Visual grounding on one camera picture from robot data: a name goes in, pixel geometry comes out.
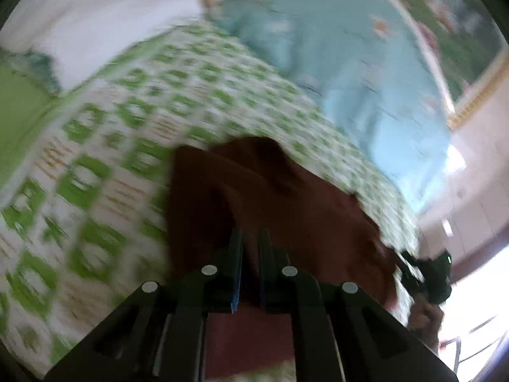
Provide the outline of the right hand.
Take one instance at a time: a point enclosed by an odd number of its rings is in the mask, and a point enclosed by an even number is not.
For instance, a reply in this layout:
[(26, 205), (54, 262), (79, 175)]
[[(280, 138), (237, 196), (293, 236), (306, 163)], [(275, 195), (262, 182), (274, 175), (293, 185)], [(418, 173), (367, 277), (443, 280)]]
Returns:
[(416, 297), (410, 310), (407, 328), (435, 354), (438, 352), (438, 333), (443, 322), (444, 312), (426, 298)]

